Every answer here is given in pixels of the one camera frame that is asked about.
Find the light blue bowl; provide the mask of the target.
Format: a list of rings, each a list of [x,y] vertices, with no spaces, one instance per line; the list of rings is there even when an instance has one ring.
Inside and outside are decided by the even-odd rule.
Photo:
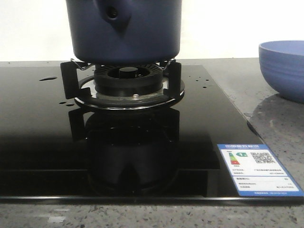
[[[282,97],[304,102],[304,42],[268,41],[259,44],[259,65],[266,82]]]

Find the blue energy efficiency label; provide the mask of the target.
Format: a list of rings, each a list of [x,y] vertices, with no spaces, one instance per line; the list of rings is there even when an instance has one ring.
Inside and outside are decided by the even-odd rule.
[[[240,196],[302,197],[304,191],[265,144],[219,144]]]

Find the dark blue cooking pot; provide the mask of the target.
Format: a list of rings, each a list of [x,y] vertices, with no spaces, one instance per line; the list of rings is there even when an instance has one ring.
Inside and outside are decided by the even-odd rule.
[[[180,51],[180,0],[68,0],[75,56],[88,63],[146,64]]]

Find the black glass gas stove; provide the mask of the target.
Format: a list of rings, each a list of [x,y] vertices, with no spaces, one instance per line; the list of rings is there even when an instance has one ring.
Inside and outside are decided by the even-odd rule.
[[[294,205],[240,196],[219,144],[264,144],[202,66],[184,98],[136,112],[79,108],[58,67],[0,69],[0,200],[109,204]]]

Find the black pot support grate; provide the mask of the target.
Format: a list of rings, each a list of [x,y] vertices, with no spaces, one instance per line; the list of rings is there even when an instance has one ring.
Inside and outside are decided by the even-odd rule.
[[[172,59],[152,64],[163,71],[162,88],[156,92],[132,96],[110,96],[97,92],[94,74],[78,79],[78,70],[87,70],[91,65],[86,62],[61,63],[61,75],[67,99],[73,98],[79,106],[104,110],[142,110],[178,103],[184,96],[184,82],[181,79],[181,63]]]

